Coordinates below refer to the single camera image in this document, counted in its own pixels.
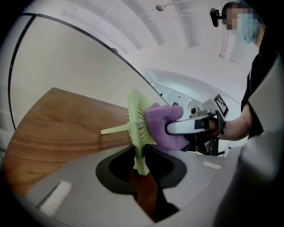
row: wooden surface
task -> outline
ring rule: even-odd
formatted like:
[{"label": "wooden surface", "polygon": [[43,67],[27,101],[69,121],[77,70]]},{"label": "wooden surface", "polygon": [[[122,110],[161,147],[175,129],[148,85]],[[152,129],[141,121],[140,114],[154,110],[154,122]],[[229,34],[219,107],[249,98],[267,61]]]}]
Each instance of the wooden surface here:
[{"label": "wooden surface", "polygon": [[26,114],[5,155],[3,172],[12,192],[24,195],[66,162],[131,144],[127,131],[101,135],[126,124],[127,109],[52,88]]}]

